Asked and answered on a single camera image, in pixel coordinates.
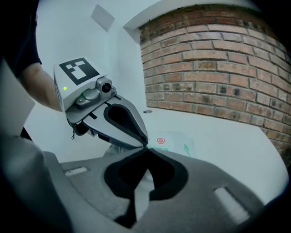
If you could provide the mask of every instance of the white wall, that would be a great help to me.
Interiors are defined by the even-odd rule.
[[[223,1],[246,4],[246,0]],[[118,93],[142,111],[146,98],[140,33],[136,27],[167,11],[197,3],[197,0],[41,0],[36,40],[42,66],[53,77],[54,64],[87,56],[107,70]],[[115,18],[108,32],[90,17],[97,4]],[[72,129],[65,116],[38,103],[25,128],[36,145],[55,153],[61,162],[102,156],[109,146],[89,135],[71,140]]]

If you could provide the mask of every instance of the red logo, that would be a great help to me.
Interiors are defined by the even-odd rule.
[[[164,144],[165,139],[164,138],[158,138],[157,141],[158,141],[159,144]]]

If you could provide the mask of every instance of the brick wall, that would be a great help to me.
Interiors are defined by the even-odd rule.
[[[142,26],[140,39],[149,107],[253,124],[281,154],[291,149],[291,58],[259,14],[180,9]]]

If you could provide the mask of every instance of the black sleeve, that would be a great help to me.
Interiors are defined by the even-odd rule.
[[[35,30],[36,30],[36,22],[34,25],[34,29],[31,33],[31,36],[17,62],[17,67],[15,71],[16,77],[18,77],[21,74],[21,72],[29,65],[33,63],[37,63],[37,62],[41,64],[40,58],[38,57],[38,53],[37,53]]]

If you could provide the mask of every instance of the camera lens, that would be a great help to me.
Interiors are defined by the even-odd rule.
[[[104,93],[108,93],[108,92],[110,92],[110,90],[111,90],[111,85],[110,85],[110,83],[105,83],[105,84],[103,84],[103,86],[102,86],[102,91],[103,91]]]

